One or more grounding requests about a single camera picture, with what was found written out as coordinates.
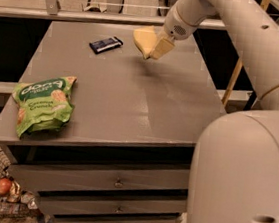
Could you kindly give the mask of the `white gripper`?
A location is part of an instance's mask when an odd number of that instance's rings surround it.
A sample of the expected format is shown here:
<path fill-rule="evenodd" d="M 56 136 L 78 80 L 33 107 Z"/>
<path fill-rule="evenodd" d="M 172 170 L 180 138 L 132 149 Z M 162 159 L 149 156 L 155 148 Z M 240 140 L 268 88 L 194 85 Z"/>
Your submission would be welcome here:
<path fill-rule="evenodd" d="M 189 25 L 178 12 L 178 6 L 173 5 L 165 17 L 163 29 L 157 33 L 157 42 L 150 53 L 151 59 L 159 59 L 174 49 L 175 40 L 185 40 L 197 30 L 196 26 Z"/>

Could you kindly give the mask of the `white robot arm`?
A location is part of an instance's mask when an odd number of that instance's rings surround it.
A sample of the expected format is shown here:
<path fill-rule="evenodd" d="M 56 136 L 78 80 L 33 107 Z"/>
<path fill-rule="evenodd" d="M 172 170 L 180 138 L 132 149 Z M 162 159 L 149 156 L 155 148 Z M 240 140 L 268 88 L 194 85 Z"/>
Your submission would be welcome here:
<path fill-rule="evenodd" d="M 216 119 L 194 150 L 187 223 L 279 223 L 279 27 L 255 0 L 177 0 L 171 41 L 221 17 L 246 69 L 252 108 Z"/>

